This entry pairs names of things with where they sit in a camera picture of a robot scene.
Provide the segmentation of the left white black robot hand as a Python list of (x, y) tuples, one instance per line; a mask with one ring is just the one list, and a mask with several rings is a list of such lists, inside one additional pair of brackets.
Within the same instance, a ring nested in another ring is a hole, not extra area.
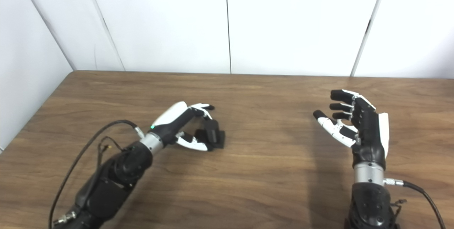
[(179, 144), (193, 150), (213, 151), (214, 148), (209, 144), (200, 142), (195, 136), (181, 129), (195, 117), (213, 119), (209, 111), (214, 109), (210, 104), (197, 103), (188, 106), (184, 101), (177, 102), (152, 123), (149, 133), (155, 135), (164, 148), (169, 144)]

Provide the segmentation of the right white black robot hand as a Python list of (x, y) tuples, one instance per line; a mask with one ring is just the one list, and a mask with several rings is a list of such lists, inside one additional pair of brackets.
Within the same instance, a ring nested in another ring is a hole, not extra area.
[(320, 110), (313, 116), (321, 127), (339, 143), (349, 147), (353, 166), (360, 163), (377, 164), (386, 170), (389, 151), (389, 115), (377, 113), (376, 107), (363, 95), (344, 89), (331, 90), (329, 117)]

